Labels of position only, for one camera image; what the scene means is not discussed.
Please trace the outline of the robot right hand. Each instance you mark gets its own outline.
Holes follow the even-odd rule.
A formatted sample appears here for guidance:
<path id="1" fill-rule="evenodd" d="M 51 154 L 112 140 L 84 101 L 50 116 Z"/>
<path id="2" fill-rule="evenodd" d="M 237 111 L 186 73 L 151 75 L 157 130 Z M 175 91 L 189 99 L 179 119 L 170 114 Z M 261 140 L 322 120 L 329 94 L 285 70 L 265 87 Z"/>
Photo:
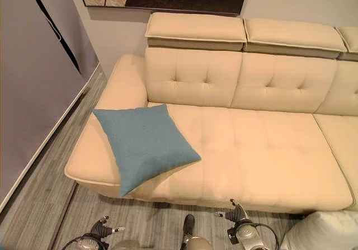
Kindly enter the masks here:
<path id="1" fill-rule="evenodd" d="M 217 211 L 214 213 L 214 216 L 218 218 L 225 218 L 233 223 L 237 223 L 248 218 L 245 210 L 241 207 L 239 203 L 235 202 L 234 199 L 230 199 L 230 202 L 234 206 L 234 209 L 226 213 Z"/>

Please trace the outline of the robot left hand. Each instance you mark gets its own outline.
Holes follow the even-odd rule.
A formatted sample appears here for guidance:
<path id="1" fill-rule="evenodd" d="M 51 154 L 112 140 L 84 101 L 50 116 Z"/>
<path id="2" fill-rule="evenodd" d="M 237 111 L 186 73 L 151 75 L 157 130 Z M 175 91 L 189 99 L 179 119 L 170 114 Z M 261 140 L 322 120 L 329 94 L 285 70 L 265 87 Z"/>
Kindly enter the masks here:
<path id="1" fill-rule="evenodd" d="M 91 228 L 91 233 L 97 235 L 99 238 L 106 238 L 114 233 L 123 232 L 125 230 L 124 226 L 117 228 L 110 228 L 106 226 L 109 216 L 105 215 L 100 220 L 98 220 L 93 227 Z"/>

